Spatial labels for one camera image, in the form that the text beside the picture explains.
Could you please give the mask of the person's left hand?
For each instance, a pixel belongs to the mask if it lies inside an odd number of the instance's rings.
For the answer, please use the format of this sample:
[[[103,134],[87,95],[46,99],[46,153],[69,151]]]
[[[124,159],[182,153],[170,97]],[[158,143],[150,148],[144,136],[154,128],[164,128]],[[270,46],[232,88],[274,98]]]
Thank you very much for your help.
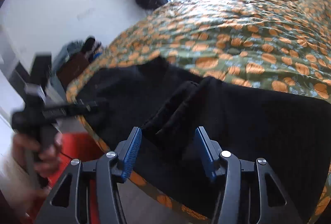
[[[58,171],[61,164],[59,154],[62,150],[62,134],[57,133],[54,143],[47,149],[42,150],[41,145],[26,134],[16,133],[13,136],[12,156],[14,160],[26,169],[25,151],[37,153],[40,161],[34,164],[34,170],[43,178],[47,178]]]

